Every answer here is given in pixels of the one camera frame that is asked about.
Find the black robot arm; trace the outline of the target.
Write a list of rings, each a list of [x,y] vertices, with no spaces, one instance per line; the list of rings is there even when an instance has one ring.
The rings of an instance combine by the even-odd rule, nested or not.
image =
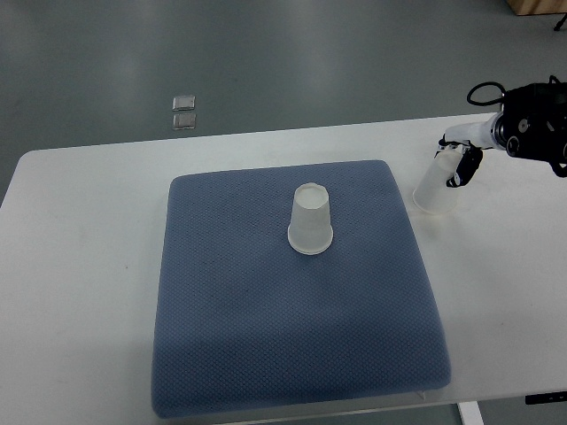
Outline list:
[[[500,135],[512,158],[549,164],[566,176],[566,83],[551,75],[505,92]]]

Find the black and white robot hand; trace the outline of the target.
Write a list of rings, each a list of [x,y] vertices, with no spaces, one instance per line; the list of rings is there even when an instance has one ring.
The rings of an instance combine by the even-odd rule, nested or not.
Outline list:
[[[438,152],[455,150],[460,160],[449,176],[446,186],[451,189],[466,186],[484,157],[486,150],[504,149],[501,137],[502,113],[496,113],[486,122],[474,122],[449,127],[439,141]]]

